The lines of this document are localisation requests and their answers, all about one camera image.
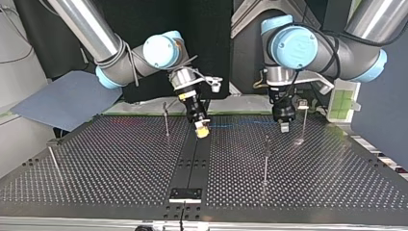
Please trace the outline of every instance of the perforated table surface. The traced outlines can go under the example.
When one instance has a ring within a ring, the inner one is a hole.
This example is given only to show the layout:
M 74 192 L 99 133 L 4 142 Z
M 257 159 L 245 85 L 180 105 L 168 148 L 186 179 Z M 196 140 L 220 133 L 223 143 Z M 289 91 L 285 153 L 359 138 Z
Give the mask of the perforated table surface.
M 0 180 L 0 217 L 408 226 L 408 182 L 319 115 L 102 116 Z M 269 142 L 266 148 L 266 135 Z M 265 162 L 268 172 L 265 182 Z M 199 204 L 169 203 L 200 189 Z

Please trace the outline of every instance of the green object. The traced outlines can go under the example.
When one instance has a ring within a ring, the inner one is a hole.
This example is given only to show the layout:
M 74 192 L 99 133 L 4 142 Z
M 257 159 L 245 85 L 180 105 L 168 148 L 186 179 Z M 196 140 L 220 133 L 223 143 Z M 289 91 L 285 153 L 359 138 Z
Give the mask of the green object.
M 10 111 L 7 111 L 7 112 L 5 112 L 3 114 L 0 114 L 0 117 L 11 116 L 11 115 L 13 115 L 13 113 L 10 112 Z
M 348 111 L 351 109 L 353 90 L 335 90 L 329 118 L 347 119 Z

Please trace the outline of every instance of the white wall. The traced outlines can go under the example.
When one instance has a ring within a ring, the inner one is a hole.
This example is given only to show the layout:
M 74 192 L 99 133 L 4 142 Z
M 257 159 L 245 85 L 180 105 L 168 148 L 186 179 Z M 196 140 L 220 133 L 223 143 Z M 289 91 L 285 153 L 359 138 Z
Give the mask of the white wall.
M 14 8 L 12 0 L 0 0 L 0 4 Z M 25 35 L 18 16 L 7 14 Z M 23 57 L 30 50 L 3 15 L 0 15 L 0 32 L 0 62 Z M 0 108 L 19 102 L 45 85 L 45 75 L 35 52 L 23 61 L 0 64 Z
M 0 4 L 15 8 L 12 0 Z M 19 17 L 7 12 L 25 35 Z M 0 13 L 0 62 L 18 59 L 30 46 L 20 38 Z M 47 84 L 35 52 L 26 59 L 0 64 L 0 177 L 46 148 L 53 139 L 52 128 L 19 115 L 4 115 L 16 103 L 42 89 Z

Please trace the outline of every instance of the metal clamp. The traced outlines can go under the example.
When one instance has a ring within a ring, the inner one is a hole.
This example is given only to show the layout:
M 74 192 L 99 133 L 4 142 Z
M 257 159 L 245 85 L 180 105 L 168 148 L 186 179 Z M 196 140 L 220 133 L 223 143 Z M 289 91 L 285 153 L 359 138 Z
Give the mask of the metal clamp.
M 211 77 L 211 76 L 204 76 L 204 78 L 197 78 L 191 82 L 188 82 L 184 85 L 180 85 L 177 88 L 175 88 L 174 90 L 180 90 L 183 89 L 185 87 L 194 85 L 194 84 L 198 84 L 201 82 L 206 82 L 208 85 L 211 86 L 211 91 L 214 93 L 218 93 L 221 89 L 221 82 L 222 82 L 222 78 L 219 77 Z
M 293 71 L 284 69 L 281 66 L 267 69 L 267 84 L 272 87 L 281 87 L 290 85 L 293 81 Z M 334 85 L 324 78 L 322 75 L 303 70 L 299 72 L 299 76 L 296 79 L 295 84 L 312 83 L 314 84 L 321 94 L 327 94 L 330 92 Z

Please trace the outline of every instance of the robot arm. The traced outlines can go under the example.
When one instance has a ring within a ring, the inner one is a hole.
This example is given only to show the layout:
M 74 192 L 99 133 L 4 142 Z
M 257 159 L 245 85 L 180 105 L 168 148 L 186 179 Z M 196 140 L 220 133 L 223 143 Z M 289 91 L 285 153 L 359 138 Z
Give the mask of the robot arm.
M 221 79 L 202 76 L 188 66 L 191 59 L 178 32 L 152 36 L 144 45 L 131 50 L 108 26 L 91 0 L 49 0 L 49 3 L 94 57 L 98 64 L 96 75 L 104 87 L 120 88 L 132 82 L 138 85 L 138 78 L 167 70 L 197 136 L 207 137 L 209 119 L 200 101 L 199 84 L 205 81 L 214 92 L 219 92 Z
M 294 23 L 291 15 L 265 20 L 264 72 L 274 119 L 281 124 L 294 120 L 294 84 L 315 82 L 327 93 L 333 85 L 322 76 L 363 83 L 378 77 L 387 62 L 381 46 L 390 43 L 407 14 L 406 0 L 363 0 L 340 35 Z

